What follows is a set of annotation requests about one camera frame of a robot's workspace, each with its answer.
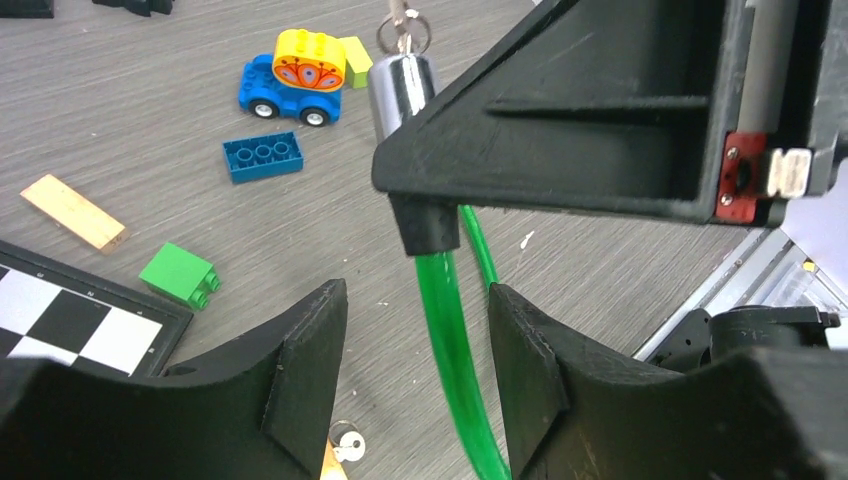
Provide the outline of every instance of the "gray floor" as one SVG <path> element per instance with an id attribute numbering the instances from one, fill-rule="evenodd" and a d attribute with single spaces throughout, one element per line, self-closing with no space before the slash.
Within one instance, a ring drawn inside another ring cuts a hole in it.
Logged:
<path id="1" fill-rule="evenodd" d="M 346 278 L 350 324 L 336 417 L 358 423 L 368 443 L 351 478 L 471 478 L 429 353 L 413 267 L 370 185 L 367 93 L 346 92 L 342 121 L 322 130 L 251 118 L 235 98 L 244 62 L 270 51 L 285 28 L 359 35 L 375 54 L 384 2 L 287 3 L 179 0 L 170 17 L 147 19 L 56 0 L 54 20 L 0 20 L 0 238 L 136 288 L 164 242 L 213 261 L 225 286 L 174 360 L 261 323 L 326 279 Z M 532 4 L 414 6 L 435 27 L 430 53 L 450 81 Z M 288 129 L 306 154 L 302 173 L 230 184 L 222 141 Z M 103 257 L 35 211 L 18 195 L 46 173 L 134 236 Z M 744 235 L 500 210 L 481 218 L 505 282 L 628 353 Z M 477 271 L 468 252 L 460 260 L 473 346 L 499 424 Z"/>

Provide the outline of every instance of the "green lego duplo brick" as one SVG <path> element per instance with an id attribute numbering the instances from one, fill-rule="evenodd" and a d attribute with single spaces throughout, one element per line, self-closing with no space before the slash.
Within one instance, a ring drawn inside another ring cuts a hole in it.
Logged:
<path id="1" fill-rule="evenodd" d="M 173 243 L 166 243 L 138 275 L 154 292 L 192 310 L 203 310 L 209 294 L 221 288 L 215 267 Z"/>
<path id="2" fill-rule="evenodd" d="M 351 88 L 368 86 L 368 70 L 374 65 L 359 37 L 344 37 L 339 41 L 345 49 L 345 81 Z"/>

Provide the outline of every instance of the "toy car wheel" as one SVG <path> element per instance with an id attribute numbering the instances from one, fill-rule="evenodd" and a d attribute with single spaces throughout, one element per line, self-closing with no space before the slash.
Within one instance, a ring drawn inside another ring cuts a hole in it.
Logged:
<path id="1" fill-rule="evenodd" d="M 248 106 L 250 113 L 259 118 L 276 118 L 280 116 L 280 109 L 267 100 L 254 100 Z"/>
<path id="2" fill-rule="evenodd" d="M 330 123 L 330 115 L 320 108 L 307 108 L 300 112 L 300 121 L 310 127 L 323 127 Z"/>

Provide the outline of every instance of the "wooden plank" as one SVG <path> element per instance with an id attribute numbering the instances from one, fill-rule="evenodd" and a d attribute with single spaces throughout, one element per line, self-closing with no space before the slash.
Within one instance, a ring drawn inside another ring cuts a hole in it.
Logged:
<path id="1" fill-rule="evenodd" d="M 327 439 L 327 448 L 324 450 L 324 466 L 321 468 L 321 480 L 348 480 L 344 467 L 336 458 L 333 444 Z"/>
<path id="2" fill-rule="evenodd" d="M 53 175 L 45 175 L 21 196 L 105 255 L 129 236 L 125 226 Z"/>

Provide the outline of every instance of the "red metal bracket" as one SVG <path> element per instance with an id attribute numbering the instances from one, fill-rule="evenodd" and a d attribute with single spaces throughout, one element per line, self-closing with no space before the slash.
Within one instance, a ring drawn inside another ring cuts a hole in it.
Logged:
<path id="1" fill-rule="evenodd" d="M 757 198 L 753 192 L 756 178 L 739 189 L 739 167 L 747 162 L 750 174 L 757 171 L 757 162 L 766 149 L 764 133 L 730 133 L 724 142 L 724 160 L 718 184 L 715 216 L 728 223 L 751 224 L 757 214 Z"/>

